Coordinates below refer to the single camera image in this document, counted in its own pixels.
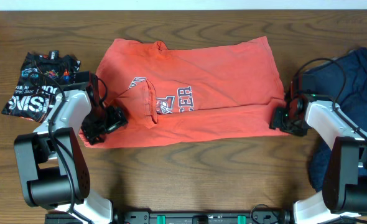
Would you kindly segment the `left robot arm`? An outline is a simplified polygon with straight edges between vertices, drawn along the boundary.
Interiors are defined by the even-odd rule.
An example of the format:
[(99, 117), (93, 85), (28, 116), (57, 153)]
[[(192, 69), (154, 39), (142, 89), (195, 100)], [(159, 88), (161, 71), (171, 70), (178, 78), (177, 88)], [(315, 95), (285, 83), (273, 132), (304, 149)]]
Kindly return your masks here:
[(90, 174), (77, 136), (90, 144), (104, 141), (128, 123), (122, 109), (105, 107), (94, 73), (81, 72), (72, 84), (60, 85), (32, 72), (25, 78), (39, 94), (43, 84), (57, 89), (55, 105), (45, 121), (30, 134), (16, 137), (14, 151), (26, 204), (48, 210), (46, 223), (119, 223), (112, 201), (90, 187)]

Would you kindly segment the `orange printed t-shirt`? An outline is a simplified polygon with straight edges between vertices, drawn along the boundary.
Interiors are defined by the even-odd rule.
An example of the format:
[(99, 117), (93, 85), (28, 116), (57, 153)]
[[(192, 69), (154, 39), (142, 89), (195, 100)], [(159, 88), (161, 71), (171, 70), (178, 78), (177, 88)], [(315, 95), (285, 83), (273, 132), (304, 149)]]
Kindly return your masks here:
[(96, 75), (106, 104), (128, 119), (100, 148), (279, 135), (269, 124), (285, 93), (264, 36), (190, 50), (116, 39)]

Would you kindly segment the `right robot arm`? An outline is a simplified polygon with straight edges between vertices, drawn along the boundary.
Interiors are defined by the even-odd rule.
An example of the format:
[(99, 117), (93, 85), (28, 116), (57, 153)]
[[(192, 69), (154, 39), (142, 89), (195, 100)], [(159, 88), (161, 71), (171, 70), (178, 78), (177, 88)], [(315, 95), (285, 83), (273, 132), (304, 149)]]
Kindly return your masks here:
[(367, 132), (357, 126), (336, 100), (318, 94), (310, 75), (295, 75), (285, 106), (270, 122), (294, 136), (314, 129), (331, 151), (322, 190), (294, 203), (291, 223), (362, 222), (367, 216)]

